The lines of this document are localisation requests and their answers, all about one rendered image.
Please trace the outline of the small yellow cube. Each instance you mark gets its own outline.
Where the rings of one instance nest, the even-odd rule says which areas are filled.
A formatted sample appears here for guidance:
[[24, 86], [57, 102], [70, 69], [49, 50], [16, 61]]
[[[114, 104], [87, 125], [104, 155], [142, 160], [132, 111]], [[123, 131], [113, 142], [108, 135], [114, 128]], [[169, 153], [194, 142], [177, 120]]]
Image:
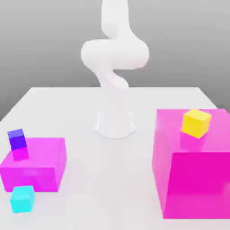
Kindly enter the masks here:
[[200, 139], [208, 132], [211, 116], [207, 112], [191, 109], [183, 115], [181, 131]]

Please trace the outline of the small blue cube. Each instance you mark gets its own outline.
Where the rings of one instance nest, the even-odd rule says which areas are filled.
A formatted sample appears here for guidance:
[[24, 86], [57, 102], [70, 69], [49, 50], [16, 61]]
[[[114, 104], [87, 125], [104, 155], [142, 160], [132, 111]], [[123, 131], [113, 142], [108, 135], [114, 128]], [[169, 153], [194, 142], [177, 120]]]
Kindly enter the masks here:
[[17, 150], [17, 149], [27, 147], [26, 139], [22, 129], [8, 131], [7, 134], [8, 134], [11, 150]]

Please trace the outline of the small cyan cube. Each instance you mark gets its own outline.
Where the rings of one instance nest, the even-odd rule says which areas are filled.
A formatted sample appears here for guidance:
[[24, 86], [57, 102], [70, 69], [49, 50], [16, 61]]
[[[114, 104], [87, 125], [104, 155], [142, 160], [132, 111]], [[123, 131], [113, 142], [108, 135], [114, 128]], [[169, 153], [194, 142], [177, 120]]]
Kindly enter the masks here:
[[33, 186], [14, 187], [10, 197], [10, 204], [13, 213], [31, 212], [35, 202]]

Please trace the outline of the large magenta box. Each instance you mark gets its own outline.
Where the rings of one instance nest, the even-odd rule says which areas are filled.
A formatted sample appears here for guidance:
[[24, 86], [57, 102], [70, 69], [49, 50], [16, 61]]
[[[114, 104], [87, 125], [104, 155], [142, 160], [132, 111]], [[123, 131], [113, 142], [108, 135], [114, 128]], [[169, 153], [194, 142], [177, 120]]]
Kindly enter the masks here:
[[27, 138], [28, 159], [15, 161], [10, 151], [0, 163], [4, 190], [33, 186], [35, 192], [58, 192], [67, 162], [64, 138]]

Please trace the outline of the large pink box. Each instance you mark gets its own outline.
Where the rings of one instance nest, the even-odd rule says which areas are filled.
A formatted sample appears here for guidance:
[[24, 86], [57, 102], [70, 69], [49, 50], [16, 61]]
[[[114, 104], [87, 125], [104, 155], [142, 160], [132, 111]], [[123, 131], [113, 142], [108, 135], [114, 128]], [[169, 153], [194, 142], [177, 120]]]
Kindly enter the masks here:
[[185, 112], [156, 112], [152, 170], [163, 218], [230, 219], [230, 113], [209, 109], [209, 131], [197, 139], [181, 132]]

